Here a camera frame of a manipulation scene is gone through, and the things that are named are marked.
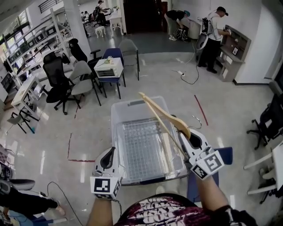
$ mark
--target person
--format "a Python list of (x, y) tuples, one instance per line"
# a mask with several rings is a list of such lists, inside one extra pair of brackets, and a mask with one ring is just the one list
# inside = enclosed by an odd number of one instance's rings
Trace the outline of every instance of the person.
[[(213, 177), (202, 181), (196, 176), (202, 208), (178, 194), (162, 193), (134, 203), (115, 226), (126, 225), (246, 225), (257, 226), (246, 211), (232, 209)], [(96, 199), (87, 226), (112, 226), (110, 200)]]
[(180, 10), (171, 10), (164, 14), (164, 17), (168, 24), (168, 34), (169, 39), (172, 41), (176, 41), (177, 39), (174, 37), (174, 33), (179, 25), (180, 28), (184, 28), (184, 25), (181, 22), (181, 19), (184, 17), (189, 17), (191, 14), (187, 10), (180, 11)]
[(81, 12), (81, 13), (80, 13), (80, 18), (81, 18), (81, 21), (83, 22), (83, 21), (84, 21), (84, 18), (85, 18), (84, 12)]
[(27, 218), (44, 213), (49, 208), (57, 210), (63, 216), (65, 215), (63, 208), (54, 200), (23, 194), (14, 188), (11, 188), (8, 195), (0, 195), (0, 206), (4, 207), (3, 214), (6, 218), (8, 218), (9, 210), (23, 214)]
[(208, 35), (207, 44), (203, 49), (198, 63), (199, 67), (207, 67), (207, 71), (214, 74), (217, 73), (214, 69), (214, 62), (220, 48), (222, 36), (231, 35), (230, 32), (220, 29), (218, 25), (219, 19), (225, 15), (228, 16), (228, 13), (223, 7), (218, 7), (216, 12), (212, 12), (208, 15), (207, 19), (211, 21), (211, 27), (208, 29), (210, 34)]
[(101, 21), (101, 25), (102, 26), (106, 26), (106, 18), (105, 18), (105, 15), (104, 15), (104, 10), (102, 8), (102, 3), (103, 3), (103, 1), (99, 0), (98, 4), (97, 4), (97, 7), (98, 7), (98, 20)]
[(88, 11), (85, 11), (85, 12), (84, 12), (84, 15), (85, 15), (85, 19), (84, 19), (84, 20), (88, 20), (88, 18), (89, 18)]

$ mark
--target black pants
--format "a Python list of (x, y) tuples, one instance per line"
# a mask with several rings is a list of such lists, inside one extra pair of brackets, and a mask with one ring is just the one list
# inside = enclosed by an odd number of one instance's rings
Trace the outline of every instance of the black pants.
[(106, 18), (105, 18), (104, 13), (99, 13), (99, 14), (98, 14), (98, 20), (101, 21), (101, 25), (102, 25), (102, 26), (105, 26), (105, 25), (106, 25)]
[(58, 206), (54, 200), (23, 194), (15, 189), (11, 189), (8, 196), (9, 209), (21, 213), (27, 218), (35, 214), (44, 213), (48, 208), (56, 208)]
[(199, 59), (199, 64), (204, 65), (207, 63), (207, 67), (213, 69), (220, 44), (221, 41), (215, 41), (209, 38)]

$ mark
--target wooden stick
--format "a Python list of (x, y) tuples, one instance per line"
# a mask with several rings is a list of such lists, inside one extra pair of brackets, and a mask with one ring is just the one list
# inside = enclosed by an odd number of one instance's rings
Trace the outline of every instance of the wooden stick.
[(139, 92), (139, 94), (142, 96), (142, 99), (149, 103), (151, 107), (153, 107), (155, 110), (157, 110), (160, 114), (162, 114), (164, 117), (166, 117), (178, 130), (182, 131), (184, 135), (188, 139), (191, 137), (191, 131), (186, 123), (184, 123), (181, 119), (173, 117), (172, 115), (169, 115), (166, 111), (164, 111), (159, 105), (157, 105), (152, 99), (150, 99), (148, 96), (146, 96), (144, 93)]
[(187, 155), (185, 154), (185, 152), (183, 151), (183, 149), (181, 148), (181, 146), (178, 144), (178, 142), (175, 140), (175, 138), (171, 135), (171, 132), (167, 129), (167, 127), (165, 126), (165, 124), (163, 123), (163, 121), (160, 119), (160, 117), (157, 115), (157, 113), (155, 112), (155, 110), (152, 108), (152, 106), (145, 101), (147, 106), (149, 107), (149, 109), (154, 113), (155, 117), (157, 118), (157, 120), (159, 121), (160, 125), (163, 127), (163, 129), (165, 129), (165, 131), (169, 134), (169, 136), (171, 137), (171, 139), (173, 140), (173, 142), (175, 143), (175, 145), (179, 148), (179, 150), (181, 151), (181, 153), (183, 154), (183, 156), (185, 157), (185, 159), (187, 159)]

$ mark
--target wire grid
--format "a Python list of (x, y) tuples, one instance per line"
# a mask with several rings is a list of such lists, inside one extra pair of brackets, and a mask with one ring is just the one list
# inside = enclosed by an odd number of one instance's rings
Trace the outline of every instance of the wire grid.
[(164, 174), (160, 153), (165, 150), (159, 121), (156, 118), (128, 121), (122, 124), (122, 129), (127, 179), (140, 180)]

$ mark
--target black shoe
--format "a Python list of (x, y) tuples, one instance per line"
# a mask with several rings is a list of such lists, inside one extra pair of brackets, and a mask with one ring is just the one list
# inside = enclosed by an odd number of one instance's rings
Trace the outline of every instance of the black shoe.
[(206, 65), (206, 64), (198, 64), (198, 67), (199, 67), (199, 68), (201, 68), (201, 67), (206, 68), (206, 67), (207, 67), (207, 65)]
[(208, 71), (208, 72), (211, 72), (211, 73), (213, 73), (213, 74), (217, 74), (217, 71), (214, 70), (213, 68), (207, 68), (207, 71)]

